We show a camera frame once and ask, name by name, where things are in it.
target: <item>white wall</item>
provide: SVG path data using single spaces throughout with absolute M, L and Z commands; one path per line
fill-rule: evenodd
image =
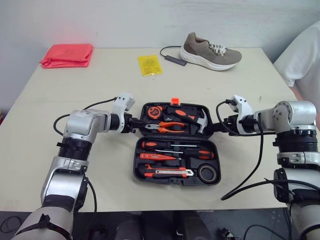
M 46 49 L 181 45 L 189 32 L 274 61 L 320 20 L 319 0 L 0 0 L 0 109 L 8 110 Z

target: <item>shoelace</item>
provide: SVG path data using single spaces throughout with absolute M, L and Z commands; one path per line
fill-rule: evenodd
M 223 56 L 227 49 L 224 46 L 217 45 L 217 44 L 209 44 L 209 48 L 214 51 L 217 55 Z

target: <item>white shoe sole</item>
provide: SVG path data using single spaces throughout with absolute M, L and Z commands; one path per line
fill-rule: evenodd
M 187 52 L 183 46 L 180 49 L 180 57 L 183 60 L 187 61 L 188 63 L 197 64 L 197 65 L 203 66 L 207 69 L 211 69 L 211 70 L 215 70 L 215 71 L 224 71 L 224 70 L 230 69 L 230 68 L 234 67 L 235 65 L 237 65 L 237 62 L 234 64 L 230 64 L 230 65 L 215 64 L 215 63 L 205 59 L 202 56 L 194 55 L 194 54 Z

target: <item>black tool case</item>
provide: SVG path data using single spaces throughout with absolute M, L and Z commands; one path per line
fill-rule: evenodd
M 176 184 L 183 186 L 212 186 L 218 184 L 221 180 L 219 155 L 216 145 L 208 140 L 213 133 L 209 131 L 209 127 L 205 127 L 203 133 L 199 133 L 200 125 L 195 122 L 197 119 L 192 119 L 194 116 L 204 118 L 204 113 L 207 117 L 207 126 L 211 126 L 212 120 L 210 112 L 208 108 L 203 105 L 188 103 L 181 103 L 180 105 L 177 105 L 171 104 L 170 102 L 146 103 L 142 107 L 140 119 L 146 121 L 148 124 L 158 124 L 159 122 L 182 122 L 186 125 L 185 127 L 179 125 L 167 127 L 167 129 L 172 131 L 184 131 L 178 133 L 162 133 L 157 129 L 147 129 L 145 127 L 141 127 L 139 129 L 143 137 L 137 141 L 135 147 L 133 161 L 133 172 L 135 177 L 141 181 L 157 184 Z M 154 149 L 143 148 L 143 146 L 146 147 L 145 143 L 155 141 L 168 145 L 165 148 L 160 148 L 160 150 L 183 153 L 158 152 L 154 151 Z M 169 145 L 197 145 L 197 147 Z M 189 156 L 186 152 L 189 152 L 190 150 L 204 150 L 206 151 L 205 153 L 213 153 L 213 159 L 200 159 L 199 156 Z M 161 154 L 181 159 L 142 159 L 140 158 L 141 154 Z M 148 171 L 147 168 L 149 167 L 156 169 L 161 168 L 164 170 L 186 168 L 187 170 L 192 170 L 193 175 L 188 175 L 187 177 L 181 175 L 173 176 L 171 174 L 156 174 L 154 175 L 156 177 L 145 176 L 145 173 Z

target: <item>hammer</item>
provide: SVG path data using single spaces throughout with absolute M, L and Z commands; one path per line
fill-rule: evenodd
M 186 122 L 189 122 L 192 124 L 199 124 L 200 128 L 198 130 L 198 133 L 200 133 L 200 134 L 204 133 L 204 129 L 208 125 L 208 118 L 207 118 L 206 112 L 203 109 L 202 109 L 202 112 L 204 115 L 203 118 L 200 118 L 195 115 L 187 114 L 185 111 L 180 110 L 180 109 L 171 108 L 171 109 L 168 109 L 167 112 L 168 112 L 168 114 L 174 114 L 176 116 L 179 116 L 180 118 L 182 118 Z

